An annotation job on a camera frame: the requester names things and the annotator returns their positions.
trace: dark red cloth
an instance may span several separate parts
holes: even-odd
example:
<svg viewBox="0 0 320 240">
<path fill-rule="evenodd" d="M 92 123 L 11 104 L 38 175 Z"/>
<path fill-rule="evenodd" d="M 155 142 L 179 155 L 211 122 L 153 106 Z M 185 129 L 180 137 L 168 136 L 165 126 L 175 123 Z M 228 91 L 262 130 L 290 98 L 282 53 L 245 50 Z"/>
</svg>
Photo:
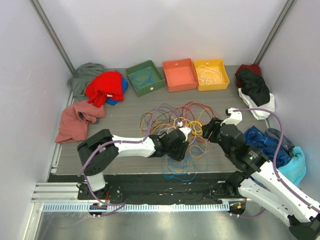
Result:
<svg viewBox="0 0 320 240">
<path fill-rule="evenodd" d="M 242 64 L 240 67 L 239 67 L 239 69 L 236 71 L 236 73 L 235 73 L 235 76 L 237 76 L 240 72 L 241 72 L 241 70 L 242 69 L 249 69 L 251 72 L 253 72 L 254 74 L 257 74 L 257 75 L 259 75 L 259 76 L 261 76 L 261 69 L 260 69 L 260 67 L 259 67 L 259 65 L 258 64 L 251 64 L 251 65 L 244 65 L 244 64 Z M 236 84 L 236 86 L 238 87 L 238 88 L 242 88 L 242 83 L 241 83 L 241 81 L 239 81 L 239 80 L 237 80 L 236 82 L 235 82 L 235 84 Z"/>
<path fill-rule="evenodd" d="M 124 94 L 122 92 L 121 77 L 121 74 L 116 71 L 107 71 L 97 76 L 86 87 L 85 95 L 90 98 L 88 103 L 93 103 L 99 108 L 106 102 L 107 98 L 122 101 Z"/>
</svg>

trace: clothing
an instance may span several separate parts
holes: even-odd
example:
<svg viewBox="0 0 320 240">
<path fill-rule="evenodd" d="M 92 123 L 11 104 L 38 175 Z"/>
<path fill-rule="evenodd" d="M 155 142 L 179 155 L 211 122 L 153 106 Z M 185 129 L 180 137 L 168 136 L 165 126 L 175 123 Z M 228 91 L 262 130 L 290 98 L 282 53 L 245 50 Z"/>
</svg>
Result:
<svg viewBox="0 0 320 240">
<path fill-rule="evenodd" d="M 261 76 L 261 69 L 260 69 L 260 67 L 259 67 L 258 64 L 255 64 L 255 63 L 254 63 L 254 64 L 251 64 L 251 65 L 244 65 L 244 64 L 242 64 L 242 65 L 238 68 L 238 70 L 236 71 L 235 76 L 237 76 L 237 75 L 241 72 L 242 69 L 249 69 L 251 72 L 253 72 L 253 73 Z M 237 81 L 235 82 L 235 84 L 236 84 L 236 86 L 237 86 L 238 88 L 242 88 L 242 82 L 241 82 L 240 80 L 237 80 Z"/>
<path fill-rule="evenodd" d="M 301 180 L 307 173 L 306 159 L 304 152 L 299 146 L 292 149 L 293 157 L 290 162 L 285 166 L 279 167 L 280 173 L 282 173 L 287 179 L 290 180 L 298 188 Z"/>
<path fill-rule="evenodd" d="M 260 149 L 271 161 L 273 161 L 278 144 L 273 139 L 265 136 L 265 134 L 258 128 L 255 126 L 249 128 L 244 133 L 244 140 L 247 144 Z M 289 163 L 290 159 L 290 156 L 284 148 L 280 147 L 276 156 L 276 167 L 279 168 L 286 165 Z"/>
<path fill-rule="evenodd" d="M 251 97 L 245 95 L 242 93 L 241 88 L 238 88 L 238 92 L 239 92 L 239 96 L 240 98 L 242 98 L 242 100 L 244 101 L 244 103 L 251 109 L 251 108 L 258 108 L 258 106 L 255 104 L 255 102 L 251 99 Z M 273 95 L 272 93 L 269 93 L 270 95 L 270 101 L 264 105 L 259 106 L 259 108 L 262 109 L 267 109 L 270 110 L 272 112 L 274 112 L 276 110 L 276 106 L 275 106 L 275 95 Z M 270 113 L 266 112 L 266 111 L 259 111 L 259 110 L 252 110 L 250 111 L 252 113 L 252 115 L 258 119 L 258 120 L 265 120 L 269 117 Z"/>
<path fill-rule="evenodd" d="M 125 79 L 125 77 L 123 75 L 121 77 L 121 85 L 122 85 L 122 93 L 124 94 L 125 91 L 127 90 L 128 86 L 129 86 L 129 84 L 128 84 L 127 80 Z M 114 105 L 116 105 L 118 103 L 117 100 L 113 100 L 111 98 L 107 98 L 107 100 L 105 102 L 107 104 L 112 105 L 112 106 L 114 106 Z"/>
<path fill-rule="evenodd" d="M 121 74 L 116 71 L 107 71 L 97 76 L 86 88 L 85 95 L 89 97 L 88 103 L 96 107 L 102 106 L 107 98 L 122 101 Z"/>
<path fill-rule="evenodd" d="M 103 65 L 91 62 L 78 67 L 73 73 L 73 76 L 68 80 L 73 97 L 80 101 L 87 99 L 85 90 L 89 83 L 106 71 L 107 69 L 105 69 Z"/>
<path fill-rule="evenodd" d="M 105 108 L 95 107 L 86 100 L 67 106 L 60 120 L 59 133 L 55 138 L 57 144 L 83 141 L 87 138 L 89 122 L 106 116 Z"/>
<path fill-rule="evenodd" d="M 278 143 L 280 140 L 280 131 L 271 127 L 265 130 L 264 135 L 273 139 L 276 143 Z M 291 158 L 294 156 L 292 149 L 295 147 L 295 145 L 289 138 L 283 136 L 281 146 Z"/>
<path fill-rule="evenodd" d="M 243 68 L 235 77 L 242 83 L 242 93 L 249 96 L 258 107 L 270 102 L 270 91 L 262 76 Z"/>
</svg>

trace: wall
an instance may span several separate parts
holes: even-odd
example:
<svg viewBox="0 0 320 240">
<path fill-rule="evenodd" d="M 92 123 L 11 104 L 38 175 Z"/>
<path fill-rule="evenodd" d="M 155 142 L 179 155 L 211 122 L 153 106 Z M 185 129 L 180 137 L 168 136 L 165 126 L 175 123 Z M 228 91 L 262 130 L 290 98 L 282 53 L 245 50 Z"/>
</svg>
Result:
<svg viewBox="0 0 320 240">
<path fill-rule="evenodd" d="M 0 3 L 0 232 L 22 239 L 46 180 L 70 72 L 27 0 Z"/>
<path fill-rule="evenodd" d="M 285 0 L 40 0 L 72 63 L 252 63 Z"/>
<path fill-rule="evenodd" d="M 301 188 L 320 201 L 320 1 L 297 1 L 261 63 L 285 135 L 301 146 L 307 174 Z"/>
</svg>

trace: red cloth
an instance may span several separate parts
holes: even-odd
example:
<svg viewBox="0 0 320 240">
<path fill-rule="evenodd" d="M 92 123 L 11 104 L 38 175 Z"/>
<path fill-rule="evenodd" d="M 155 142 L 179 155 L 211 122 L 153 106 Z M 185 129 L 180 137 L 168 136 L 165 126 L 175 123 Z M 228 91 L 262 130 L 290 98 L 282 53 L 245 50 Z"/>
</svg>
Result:
<svg viewBox="0 0 320 240">
<path fill-rule="evenodd" d="M 67 106 L 62 112 L 55 142 L 62 144 L 86 140 L 89 122 L 95 123 L 97 118 L 105 116 L 104 106 L 96 107 L 86 100 Z"/>
<path fill-rule="evenodd" d="M 242 64 L 242 65 L 239 67 L 239 69 L 236 71 L 235 75 L 237 76 L 242 69 L 249 69 L 251 72 L 253 72 L 253 73 L 261 76 L 261 69 L 260 69 L 260 67 L 259 67 L 258 64 L 255 64 L 255 63 L 254 63 L 254 64 L 251 64 L 251 65 L 244 65 L 244 64 Z M 242 88 L 242 83 L 241 83 L 241 81 L 237 80 L 235 84 L 236 84 L 236 86 L 237 86 L 238 88 Z"/>
<path fill-rule="evenodd" d="M 122 92 L 121 74 L 116 71 L 107 71 L 97 76 L 85 90 L 85 95 L 90 99 L 88 103 L 93 103 L 97 108 L 102 106 L 107 98 L 122 101 L 124 94 Z"/>
</svg>

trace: metal pole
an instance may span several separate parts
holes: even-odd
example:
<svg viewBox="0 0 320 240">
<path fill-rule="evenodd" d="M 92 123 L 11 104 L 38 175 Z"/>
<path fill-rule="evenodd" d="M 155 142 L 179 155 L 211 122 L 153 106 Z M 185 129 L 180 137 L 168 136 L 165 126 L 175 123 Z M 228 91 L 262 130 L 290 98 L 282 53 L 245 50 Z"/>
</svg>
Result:
<svg viewBox="0 0 320 240">
<path fill-rule="evenodd" d="M 277 17 L 268 37 L 264 41 L 264 44 L 262 45 L 262 48 L 256 57 L 254 63 L 255 64 L 260 64 L 262 59 L 264 58 L 268 48 L 270 47 L 272 41 L 274 40 L 276 34 L 279 32 L 279 29 L 281 28 L 282 24 L 284 23 L 285 19 L 287 18 L 289 12 L 293 8 L 294 4 L 296 3 L 297 0 L 287 0 L 286 3 L 284 4 L 279 16 Z"/>
<path fill-rule="evenodd" d="M 63 58 L 65 64 L 69 68 L 70 72 L 73 74 L 75 71 L 75 68 L 73 64 L 70 61 L 70 58 L 68 57 L 64 47 L 62 46 L 54 28 L 52 27 L 45 11 L 41 7 L 38 0 L 30 0 L 34 10 L 36 11 L 37 15 L 39 16 L 42 24 L 44 25 L 45 29 L 47 30 L 48 34 L 50 35 L 54 45 L 56 46 L 57 50 L 59 51 L 61 57 Z"/>
</svg>

